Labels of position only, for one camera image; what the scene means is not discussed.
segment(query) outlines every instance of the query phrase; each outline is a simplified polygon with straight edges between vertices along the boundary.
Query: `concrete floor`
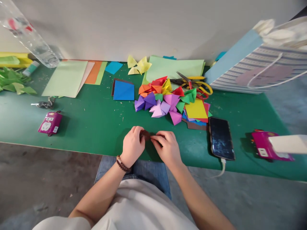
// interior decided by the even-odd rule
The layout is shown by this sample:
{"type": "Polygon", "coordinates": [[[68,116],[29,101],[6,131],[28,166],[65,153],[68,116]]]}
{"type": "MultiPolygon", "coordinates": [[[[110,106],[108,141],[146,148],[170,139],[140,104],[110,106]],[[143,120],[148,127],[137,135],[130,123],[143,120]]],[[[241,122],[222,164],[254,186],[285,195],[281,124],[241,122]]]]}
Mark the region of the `concrete floor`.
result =
{"type": "MultiPolygon", "coordinates": [[[[307,78],[267,95],[293,134],[307,134],[307,78]]],[[[93,185],[101,156],[0,143],[0,230],[32,229],[67,217],[93,185]]],[[[190,167],[194,178],[239,229],[307,229],[307,184],[190,167]]],[[[172,200],[191,216],[168,171],[172,200]]]]}

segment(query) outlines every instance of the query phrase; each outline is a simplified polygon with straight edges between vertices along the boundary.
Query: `phone screen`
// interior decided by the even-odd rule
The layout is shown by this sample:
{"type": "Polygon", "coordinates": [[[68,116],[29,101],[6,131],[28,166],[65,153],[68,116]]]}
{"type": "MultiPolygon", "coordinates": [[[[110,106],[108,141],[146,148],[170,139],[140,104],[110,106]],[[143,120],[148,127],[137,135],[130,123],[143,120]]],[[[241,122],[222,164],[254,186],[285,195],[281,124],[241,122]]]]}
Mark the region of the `phone screen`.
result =
{"type": "Polygon", "coordinates": [[[235,160],[228,121],[209,118],[212,154],[226,160],[235,160]]]}

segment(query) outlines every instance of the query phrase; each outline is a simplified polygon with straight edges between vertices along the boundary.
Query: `jeans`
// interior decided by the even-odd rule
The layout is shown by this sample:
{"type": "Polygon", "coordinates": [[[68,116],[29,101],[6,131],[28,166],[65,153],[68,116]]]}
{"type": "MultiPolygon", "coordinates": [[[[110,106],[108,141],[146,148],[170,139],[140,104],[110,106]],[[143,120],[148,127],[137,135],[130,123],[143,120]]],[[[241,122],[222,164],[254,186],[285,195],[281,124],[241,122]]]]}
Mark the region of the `jeans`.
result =
{"type": "MultiPolygon", "coordinates": [[[[95,183],[114,165],[116,157],[103,156],[96,175],[95,183]]],[[[169,188],[169,179],[164,163],[137,160],[122,180],[140,179],[155,185],[169,199],[172,199],[169,188]]]]}

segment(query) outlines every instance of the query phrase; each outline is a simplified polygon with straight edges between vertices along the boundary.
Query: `light blue bag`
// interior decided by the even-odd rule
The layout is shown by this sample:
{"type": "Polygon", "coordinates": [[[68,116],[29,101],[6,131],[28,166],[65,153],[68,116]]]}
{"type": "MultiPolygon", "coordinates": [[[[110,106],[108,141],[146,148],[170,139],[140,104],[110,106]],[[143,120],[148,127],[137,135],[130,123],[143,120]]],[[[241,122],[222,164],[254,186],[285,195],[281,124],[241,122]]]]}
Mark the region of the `light blue bag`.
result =
{"type": "Polygon", "coordinates": [[[252,29],[205,73],[205,77],[213,89],[259,94],[306,72],[307,50],[265,45],[252,29]]]}

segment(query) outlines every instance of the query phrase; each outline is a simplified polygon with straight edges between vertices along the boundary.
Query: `white rope handle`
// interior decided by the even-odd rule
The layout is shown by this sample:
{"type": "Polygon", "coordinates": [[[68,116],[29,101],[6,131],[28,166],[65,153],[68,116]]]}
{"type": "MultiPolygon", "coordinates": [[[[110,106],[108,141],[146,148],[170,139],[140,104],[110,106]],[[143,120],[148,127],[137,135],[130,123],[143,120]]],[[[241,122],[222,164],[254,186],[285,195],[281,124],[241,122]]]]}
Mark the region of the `white rope handle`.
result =
{"type": "Polygon", "coordinates": [[[269,88],[269,87],[272,87],[272,86],[277,86],[277,85],[284,84],[284,83],[286,83],[286,82],[289,82],[289,81],[291,81],[291,80],[293,80],[293,79],[295,79],[295,78],[298,78],[298,77],[300,77],[300,76],[302,76],[302,75],[304,75],[304,74],[307,73],[307,71],[305,71],[305,72],[303,72],[303,73],[301,73],[301,74],[298,74],[298,75],[296,75],[296,76],[294,76],[294,77],[292,77],[292,78],[290,78],[290,79],[288,79],[288,80],[286,80],[286,81],[283,81],[283,82],[280,82],[280,83],[277,83],[277,84],[274,84],[274,85],[260,86],[260,87],[250,87],[250,86],[249,86],[250,83],[251,83],[256,77],[258,77],[260,74],[262,74],[262,73],[263,73],[264,71],[266,71],[268,68],[270,68],[272,65],[274,65],[276,62],[278,62],[278,61],[281,59],[282,55],[283,55],[283,53],[280,53],[280,54],[278,55],[278,58],[277,58],[275,61],[273,61],[271,64],[269,64],[267,67],[265,67],[264,70],[262,70],[262,71],[260,71],[258,74],[256,74],[256,76],[254,76],[254,77],[247,83],[247,88],[249,88],[249,89],[269,88]]]}

